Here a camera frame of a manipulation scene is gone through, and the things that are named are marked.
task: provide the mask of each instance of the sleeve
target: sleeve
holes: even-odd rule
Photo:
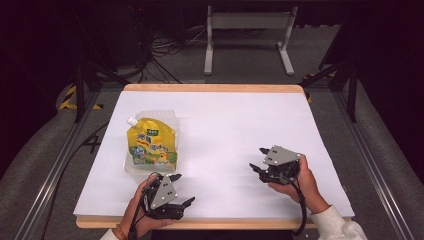
[[[113,234],[112,229],[109,229],[105,235],[103,235],[102,238],[100,238],[100,240],[119,240],[115,234]]]
[[[311,218],[318,227],[320,240],[367,240],[361,226],[353,221],[346,222],[334,206]]]

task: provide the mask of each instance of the person's left hand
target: person's left hand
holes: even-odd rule
[[[151,176],[149,179],[144,180],[137,188],[137,191],[134,194],[134,197],[130,200],[127,209],[125,210],[124,217],[121,220],[121,223],[119,224],[121,227],[122,232],[125,234],[125,237],[128,238],[128,232],[130,230],[131,222],[134,217],[135,211],[137,209],[138,202],[143,195],[143,188],[148,185],[149,183],[153,182],[157,178],[156,175]],[[137,223],[136,229],[137,229],[137,236],[141,237],[148,233],[152,229],[165,227],[168,225],[171,225],[174,223],[172,219],[160,219],[155,220],[150,217],[144,216],[144,211],[142,208],[140,208],[138,212],[137,219],[142,219]]]

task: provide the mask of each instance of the white metal stand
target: white metal stand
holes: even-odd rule
[[[278,50],[283,60],[284,68],[288,75],[293,75],[294,70],[287,54],[287,44],[296,18],[297,7],[291,12],[275,13],[212,13],[208,6],[207,33],[208,44],[206,47],[205,75],[212,74],[213,42],[212,29],[284,29],[284,39],[277,42]]]

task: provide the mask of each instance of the yellow pouch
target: yellow pouch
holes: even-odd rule
[[[142,118],[136,124],[130,124],[133,127],[127,131],[128,150],[134,165],[171,165],[174,170],[177,168],[174,129],[153,118]]]

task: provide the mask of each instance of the desk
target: desk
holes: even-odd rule
[[[174,202],[196,197],[185,216],[166,228],[297,229],[299,205],[268,188],[248,166],[265,168],[259,148],[272,145],[306,154],[322,195],[343,217],[354,216],[301,87],[141,84],[127,85],[119,97],[74,211],[79,227],[110,228],[120,221],[141,181],[123,168],[126,119],[155,109],[173,109],[180,121],[182,177],[174,183]]]

